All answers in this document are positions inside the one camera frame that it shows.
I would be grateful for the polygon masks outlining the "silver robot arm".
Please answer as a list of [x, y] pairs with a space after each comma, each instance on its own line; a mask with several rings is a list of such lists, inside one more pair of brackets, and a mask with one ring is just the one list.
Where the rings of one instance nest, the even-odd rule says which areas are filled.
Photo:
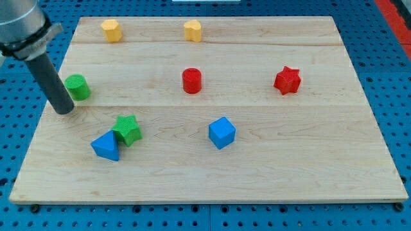
[[63, 31], [53, 24], [37, 0], [1, 0], [1, 54], [33, 60]]

